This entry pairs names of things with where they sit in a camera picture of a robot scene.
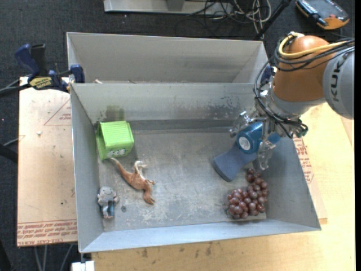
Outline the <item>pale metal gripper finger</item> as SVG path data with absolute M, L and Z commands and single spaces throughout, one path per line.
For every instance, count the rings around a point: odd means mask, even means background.
M 261 141 L 257 151 L 257 158 L 254 162 L 256 170 L 264 171 L 268 168 L 268 161 L 271 159 L 275 147 L 276 144 L 268 139 Z
M 235 119 L 232 127 L 229 129 L 230 137 L 233 138 L 241 130 L 254 122 L 254 118 L 248 115 L 246 111 L 239 113 L 239 116 Z

